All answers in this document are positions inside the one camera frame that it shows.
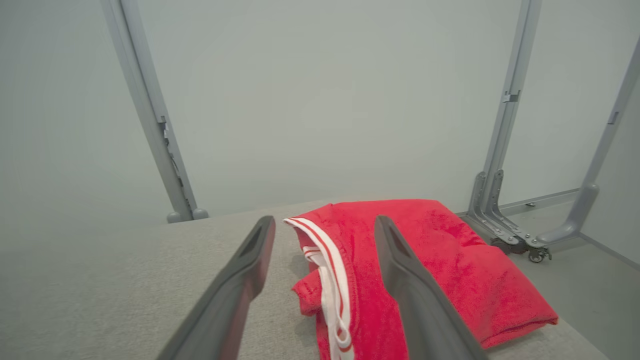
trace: red towel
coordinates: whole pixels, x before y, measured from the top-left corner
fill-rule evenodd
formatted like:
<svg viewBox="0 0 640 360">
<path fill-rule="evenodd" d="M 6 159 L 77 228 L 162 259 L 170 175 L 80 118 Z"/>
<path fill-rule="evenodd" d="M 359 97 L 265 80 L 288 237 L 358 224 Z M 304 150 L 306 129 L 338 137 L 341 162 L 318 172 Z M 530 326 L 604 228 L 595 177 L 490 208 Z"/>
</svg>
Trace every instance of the red towel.
<svg viewBox="0 0 640 360">
<path fill-rule="evenodd" d="M 293 290 L 316 315 L 321 359 L 408 359 L 397 303 L 384 289 L 374 241 L 390 217 L 483 348 L 527 334 L 558 316 L 526 276 L 434 200 L 329 204 L 284 221 L 311 273 Z"/>
</svg>

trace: gray metal post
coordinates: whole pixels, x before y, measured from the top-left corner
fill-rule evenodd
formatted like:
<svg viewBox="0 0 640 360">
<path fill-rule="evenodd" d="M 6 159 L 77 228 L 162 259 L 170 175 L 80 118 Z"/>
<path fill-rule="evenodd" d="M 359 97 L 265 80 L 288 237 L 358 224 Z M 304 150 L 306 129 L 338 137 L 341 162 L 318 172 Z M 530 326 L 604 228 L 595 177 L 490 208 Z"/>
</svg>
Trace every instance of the gray metal post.
<svg viewBox="0 0 640 360">
<path fill-rule="evenodd" d="M 613 143 L 613 139 L 616 135 L 616 130 L 620 124 L 620 119 L 627 107 L 629 97 L 631 96 L 631 92 L 633 91 L 639 77 L 640 38 L 636 44 L 636 50 L 631 56 L 631 61 L 627 68 L 625 79 L 623 80 L 618 92 L 618 98 L 613 105 L 609 118 L 607 119 L 607 125 L 602 133 L 602 137 L 600 138 L 598 149 L 596 149 L 596 153 L 593 156 L 593 160 L 591 160 L 589 170 L 584 176 L 578 198 L 573 203 L 573 207 L 571 208 L 566 221 L 560 225 L 560 227 L 538 235 L 536 239 L 538 239 L 539 242 L 549 244 L 580 236 L 580 229 L 582 228 L 584 221 L 587 219 L 589 210 L 598 195 L 599 187 L 595 183 L 596 178 L 598 177 L 598 173 L 602 168 L 605 157 L 609 152 L 609 148 L 611 148 L 611 144 Z"/>
<path fill-rule="evenodd" d="M 509 67 L 500 95 L 500 106 L 493 129 L 492 140 L 484 164 L 484 171 L 478 177 L 484 178 L 484 185 L 476 186 L 468 215 L 483 227 L 491 231 L 496 237 L 508 244 L 518 243 L 520 235 L 525 231 L 510 222 L 500 213 L 498 198 L 504 172 L 502 164 L 509 145 L 509 137 L 513 129 L 518 102 L 522 96 L 522 88 L 527 75 L 529 58 L 533 49 L 538 18 L 540 17 L 541 0 L 522 0 L 516 33 L 513 40 Z M 530 237 L 521 238 L 532 247 L 539 246 Z"/>
<path fill-rule="evenodd" d="M 100 0 L 124 78 L 174 212 L 169 222 L 209 217 L 198 209 L 164 104 L 138 4 Z"/>
</svg>

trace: wheel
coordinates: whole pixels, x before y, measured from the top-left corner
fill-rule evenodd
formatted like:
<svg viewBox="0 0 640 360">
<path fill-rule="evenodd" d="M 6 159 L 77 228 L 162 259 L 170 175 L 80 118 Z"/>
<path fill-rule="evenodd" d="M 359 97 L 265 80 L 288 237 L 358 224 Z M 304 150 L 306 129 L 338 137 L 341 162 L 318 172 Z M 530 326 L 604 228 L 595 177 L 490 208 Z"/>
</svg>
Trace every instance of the wheel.
<svg viewBox="0 0 640 360">
<path fill-rule="evenodd" d="M 502 250 L 505 255 L 509 255 L 511 253 L 511 246 L 500 239 L 493 239 L 491 241 L 491 246 L 495 246 Z"/>
<path fill-rule="evenodd" d="M 538 250 L 529 251 L 529 261 L 533 263 L 541 263 L 544 259 L 545 257 L 542 256 L 542 254 L 540 254 L 540 251 Z"/>
<path fill-rule="evenodd" d="M 511 246 L 511 252 L 518 255 L 524 254 L 527 252 L 527 244 L 523 241 L 518 241 L 516 245 Z"/>
</svg>

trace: white wall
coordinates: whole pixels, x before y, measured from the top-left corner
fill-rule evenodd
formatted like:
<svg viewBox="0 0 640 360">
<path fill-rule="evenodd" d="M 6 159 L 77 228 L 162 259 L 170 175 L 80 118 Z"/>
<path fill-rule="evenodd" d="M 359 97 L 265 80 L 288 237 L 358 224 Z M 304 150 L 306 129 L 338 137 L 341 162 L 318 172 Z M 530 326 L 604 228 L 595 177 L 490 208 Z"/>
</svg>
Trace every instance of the white wall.
<svg viewBox="0 0 640 360">
<path fill-rule="evenodd" d="M 500 202 L 580 187 L 640 35 L 638 0 L 545 0 Z"/>
<path fill-rule="evenodd" d="M 520 2 L 141 0 L 198 206 L 468 206 Z"/>
<path fill-rule="evenodd" d="M 98 1 L 0 3 L 0 243 L 171 210 Z"/>
<path fill-rule="evenodd" d="M 636 81 L 619 121 L 613 144 L 596 178 L 600 192 L 582 232 L 640 264 L 640 238 L 637 234 L 640 214 L 640 81 Z"/>
</svg>

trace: gray fabric surface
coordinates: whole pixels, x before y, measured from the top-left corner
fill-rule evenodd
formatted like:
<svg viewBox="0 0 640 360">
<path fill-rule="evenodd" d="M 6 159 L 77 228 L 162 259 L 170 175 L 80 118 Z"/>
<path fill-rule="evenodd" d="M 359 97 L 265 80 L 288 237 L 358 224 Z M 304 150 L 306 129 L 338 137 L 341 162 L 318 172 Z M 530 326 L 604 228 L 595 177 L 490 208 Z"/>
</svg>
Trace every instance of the gray fabric surface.
<svg viewBox="0 0 640 360">
<path fill-rule="evenodd" d="M 307 271 L 282 219 L 325 202 L 138 229 L 0 243 L 0 359 L 153 359 L 262 215 L 276 218 L 263 292 L 240 359 L 317 359 L 314 319 L 291 286 Z M 605 359 L 566 323 L 490 351 L 492 359 Z"/>
</svg>

